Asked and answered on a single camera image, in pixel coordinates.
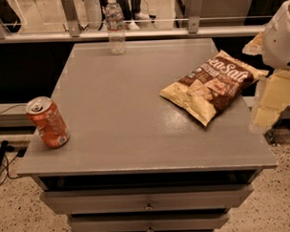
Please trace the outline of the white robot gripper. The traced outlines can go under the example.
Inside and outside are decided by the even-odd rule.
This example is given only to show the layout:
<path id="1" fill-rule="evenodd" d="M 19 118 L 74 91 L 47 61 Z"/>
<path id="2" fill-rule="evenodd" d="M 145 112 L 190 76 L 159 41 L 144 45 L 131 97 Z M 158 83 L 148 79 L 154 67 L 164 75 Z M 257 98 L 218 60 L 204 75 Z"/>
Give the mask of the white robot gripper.
<path id="1" fill-rule="evenodd" d="M 278 69 L 259 80 L 251 109 L 250 131 L 264 134 L 290 104 L 290 0 L 281 5 L 264 32 L 256 34 L 242 52 L 262 54 L 266 65 Z"/>

